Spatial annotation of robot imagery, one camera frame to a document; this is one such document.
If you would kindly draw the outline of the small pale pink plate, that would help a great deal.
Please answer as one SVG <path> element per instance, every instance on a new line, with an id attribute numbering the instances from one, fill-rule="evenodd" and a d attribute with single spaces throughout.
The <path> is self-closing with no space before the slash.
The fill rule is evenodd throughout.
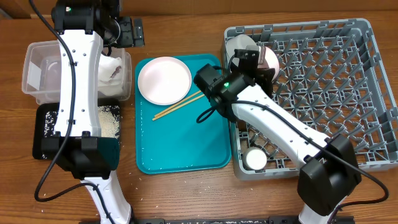
<path id="1" fill-rule="evenodd" d="M 276 54 L 272 51 L 272 49 L 265 46 L 259 46 L 259 60 L 257 67 L 259 69 L 273 68 L 274 74 L 272 77 L 272 81 L 274 81 L 277 78 L 280 68 L 279 59 L 277 58 Z"/>

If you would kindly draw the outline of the grey metal bowl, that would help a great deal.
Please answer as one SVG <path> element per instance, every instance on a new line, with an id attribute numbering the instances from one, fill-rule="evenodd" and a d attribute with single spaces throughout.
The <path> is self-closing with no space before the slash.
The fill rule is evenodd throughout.
<path id="1" fill-rule="evenodd" d="M 231 57 L 234 55 L 235 49 L 243 50 L 257 50 L 259 51 L 259 46 L 256 45 L 255 41 L 245 34 L 240 34 L 232 39 L 229 39 L 225 45 L 226 49 L 226 66 L 229 65 Z"/>

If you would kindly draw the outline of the white paper napkin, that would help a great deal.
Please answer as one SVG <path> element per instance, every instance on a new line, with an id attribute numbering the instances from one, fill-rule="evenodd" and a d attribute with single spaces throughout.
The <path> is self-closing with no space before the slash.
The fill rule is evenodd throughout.
<path id="1" fill-rule="evenodd" d="M 122 59 L 101 55 L 98 70 L 98 88 L 106 96 L 119 95 L 122 92 Z"/>

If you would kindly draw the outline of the large pale pink plate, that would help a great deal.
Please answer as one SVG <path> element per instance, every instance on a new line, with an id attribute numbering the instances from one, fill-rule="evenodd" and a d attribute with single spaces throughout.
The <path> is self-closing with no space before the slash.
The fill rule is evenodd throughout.
<path id="1" fill-rule="evenodd" d="M 138 74 L 140 94 L 155 105 L 172 105 L 190 91 L 192 74 L 187 65 L 175 57 L 158 57 L 147 62 Z"/>

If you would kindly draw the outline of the pile of white rice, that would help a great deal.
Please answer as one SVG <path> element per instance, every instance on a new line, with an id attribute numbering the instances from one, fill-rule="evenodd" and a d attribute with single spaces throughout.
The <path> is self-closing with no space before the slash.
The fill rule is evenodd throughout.
<path id="1" fill-rule="evenodd" d="M 48 111 L 44 119 L 44 137 L 55 134 L 55 123 L 58 112 Z M 120 107 L 118 105 L 107 105 L 98 107 L 99 122 L 101 125 L 101 136 L 106 138 L 120 137 Z"/>

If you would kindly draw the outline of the white paper cup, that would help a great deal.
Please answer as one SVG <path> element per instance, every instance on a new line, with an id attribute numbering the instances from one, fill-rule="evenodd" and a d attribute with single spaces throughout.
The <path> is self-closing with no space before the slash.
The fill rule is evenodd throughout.
<path id="1" fill-rule="evenodd" d="M 247 170 L 263 170 L 267 164 L 267 155 L 258 147 L 249 147 L 244 150 L 242 161 Z"/>

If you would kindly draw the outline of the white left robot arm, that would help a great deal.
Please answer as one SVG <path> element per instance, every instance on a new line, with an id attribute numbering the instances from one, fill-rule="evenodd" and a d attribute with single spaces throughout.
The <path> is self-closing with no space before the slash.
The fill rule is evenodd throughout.
<path id="1" fill-rule="evenodd" d="M 98 116 L 98 72 L 104 48 L 143 46 L 140 19 L 120 15 L 119 1 L 57 1 L 45 26 L 57 38 L 62 61 L 58 116 L 41 150 L 86 188 L 101 223 L 135 223 L 116 169 L 120 147 L 104 137 Z"/>

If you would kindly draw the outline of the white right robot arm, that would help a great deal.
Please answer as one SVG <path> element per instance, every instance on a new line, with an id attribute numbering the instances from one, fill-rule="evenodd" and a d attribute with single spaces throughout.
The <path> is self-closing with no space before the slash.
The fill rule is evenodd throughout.
<path id="1" fill-rule="evenodd" d="M 279 59 L 268 47 L 234 50 L 226 68 L 206 64 L 193 82 L 210 102 L 197 123 L 215 111 L 230 122 L 242 120 L 271 140 L 299 170 L 297 193 L 304 202 L 296 216 L 269 217 L 269 223 L 353 223 L 337 217 L 344 207 L 381 203 L 388 188 L 359 168 L 353 144 L 344 135 L 316 131 L 272 99 Z"/>

